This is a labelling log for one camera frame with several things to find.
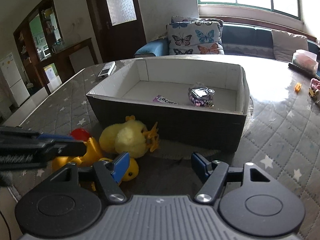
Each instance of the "wall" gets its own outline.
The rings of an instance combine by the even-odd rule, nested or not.
[[[199,17],[197,0],[138,0],[147,42],[166,31],[172,16]]]
[[[275,24],[284,25],[299,31],[303,31],[303,22],[293,19],[291,17],[273,13],[261,9],[234,6],[234,5],[200,5],[200,15],[217,15],[217,16],[232,16],[242,17],[260,21],[271,22]]]
[[[320,0],[301,0],[302,18],[304,21],[303,31],[320,40],[320,14],[318,6]]]
[[[0,36],[2,38],[0,39],[0,59],[12,52],[24,81],[26,80],[24,68],[15,45],[13,32],[39,2],[41,2],[41,0],[20,1],[20,3],[16,5],[16,8],[11,8],[11,14],[7,15],[6,19],[0,24],[0,26],[2,26],[2,29],[0,29],[2,34],[2,36]],[[102,59],[92,28],[86,0],[54,0],[54,5],[66,45],[91,37],[98,61],[101,63]]]

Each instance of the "white refrigerator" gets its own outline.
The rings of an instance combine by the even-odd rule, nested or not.
[[[0,61],[0,72],[1,81],[12,103],[20,107],[30,97],[30,94],[21,78],[12,53]]]

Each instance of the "yellow toy duck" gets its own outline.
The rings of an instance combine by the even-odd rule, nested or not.
[[[79,167],[92,166],[99,160],[111,159],[104,158],[102,150],[107,153],[129,152],[130,164],[127,172],[121,181],[129,181],[137,177],[139,167],[136,158],[142,157],[149,149],[153,152],[159,147],[159,135],[156,128],[157,122],[148,131],[147,127],[135,117],[127,116],[125,123],[117,123],[105,128],[99,138],[99,143],[90,137],[84,144],[87,146],[87,152],[81,157],[57,157],[52,161],[52,169],[56,171],[66,163],[74,162]]]
[[[150,149],[153,152],[159,147],[157,122],[148,131],[145,124],[137,121],[134,115],[127,116],[125,123],[116,123],[103,130],[99,144],[107,153],[129,152],[130,157],[137,159],[145,155]]]

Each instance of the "black box exterior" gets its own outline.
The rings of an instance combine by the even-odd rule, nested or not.
[[[158,122],[160,139],[230,153],[238,148],[246,118],[243,114],[118,102],[91,95],[87,95],[87,98],[104,128],[123,123],[126,116],[134,115],[148,130]]]

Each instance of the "butterfly pillow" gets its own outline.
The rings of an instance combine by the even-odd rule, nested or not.
[[[167,25],[170,55],[224,54],[218,22],[172,22]]]
[[[219,23],[219,31],[220,31],[220,38],[222,35],[222,29],[223,29],[223,21],[216,18],[190,18],[190,17],[182,17],[182,16],[172,16],[171,17],[171,23],[176,22],[200,22],[200,21],[206,21],[206,22],[218,22]]]

